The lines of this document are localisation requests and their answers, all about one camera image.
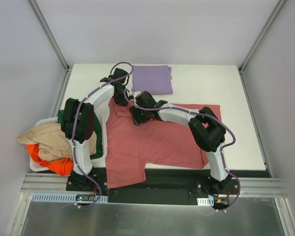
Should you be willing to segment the pink t shirt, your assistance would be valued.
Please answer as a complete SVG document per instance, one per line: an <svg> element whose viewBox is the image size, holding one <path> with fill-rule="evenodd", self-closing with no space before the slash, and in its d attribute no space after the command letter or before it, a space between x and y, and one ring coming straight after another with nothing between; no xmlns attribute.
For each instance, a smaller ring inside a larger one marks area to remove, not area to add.
<svg viewBox="0 0 295 236"><path fill-rule="evenodd" d="M109 102L106 173L108 188L118 188L146 180L147 163L202 169L208 164L186 126L150 120L136 126L129 107Z"/></svg>

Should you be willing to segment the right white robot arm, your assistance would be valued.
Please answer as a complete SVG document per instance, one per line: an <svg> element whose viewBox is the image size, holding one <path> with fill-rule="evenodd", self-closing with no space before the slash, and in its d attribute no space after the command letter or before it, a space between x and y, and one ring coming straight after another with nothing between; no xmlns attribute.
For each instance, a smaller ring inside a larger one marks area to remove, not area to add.
<svg viewBox="0 0 295 236"><path fill-rule="evenodd" d="M232 178L223 154L226 126L217 118L212 109L189 110L167 101L155 101L152 95L143 91L137 96L129 96L124 91L124 98L132 106L129 108L135 125L141 125L152 119L168 121L190 129L197 146L206 152L210 165L211 189L216 194L223 194L229 188Z"/></svg>

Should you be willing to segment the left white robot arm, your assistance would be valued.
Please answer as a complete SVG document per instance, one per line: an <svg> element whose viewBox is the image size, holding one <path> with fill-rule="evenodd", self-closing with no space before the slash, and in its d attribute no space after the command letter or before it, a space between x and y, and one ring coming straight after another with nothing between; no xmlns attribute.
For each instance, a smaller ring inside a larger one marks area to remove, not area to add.
<svg viewBox="0 0 295 236"><path fill-rule="evenodd" d="M74 164L70 175L83 191L90 191L95 183L89 176L93 169L89 140L94 132L94 111L110 99L119 106L127 106L124 91L131 74L120 68L112 69L110 75L101 79L98 86L82 100L74 98L66 100L61 130L72 149Z"/></svg>

